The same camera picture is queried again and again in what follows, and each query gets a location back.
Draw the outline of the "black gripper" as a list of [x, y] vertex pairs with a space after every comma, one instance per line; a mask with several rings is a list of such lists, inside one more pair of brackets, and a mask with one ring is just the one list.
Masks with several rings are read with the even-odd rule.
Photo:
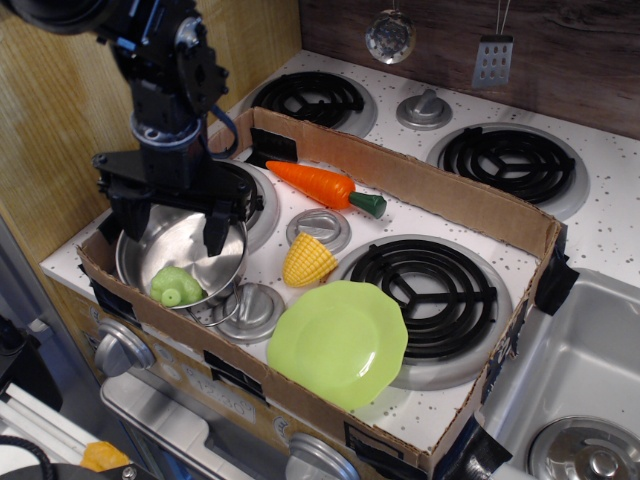
[[234, 218], [249, 212], [249, 180], [229, 163], [214, 160], [198, 138], [185, 147], [153, 148], [95, 155], [99, 189], [126, 235], [139, 241], [154, 204], [205, 213], [203, 241], [218, 256]]

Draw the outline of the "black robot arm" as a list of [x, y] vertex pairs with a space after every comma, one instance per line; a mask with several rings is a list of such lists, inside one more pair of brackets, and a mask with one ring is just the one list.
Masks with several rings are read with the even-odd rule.
[[135, 151], [100, 153], [99, 189], [124, 233], [142, 238], [154, 205], [204, 215], [208, 256], [221, 253], [231, 226], [245, 221], [251, 188], [223, 160], [239, 145], [218, 107], [228, 72], [208, 45], [193, 1], [9, 1], [26, 23], [57, 35], [92, 33], [109, 45], [129, 85]]

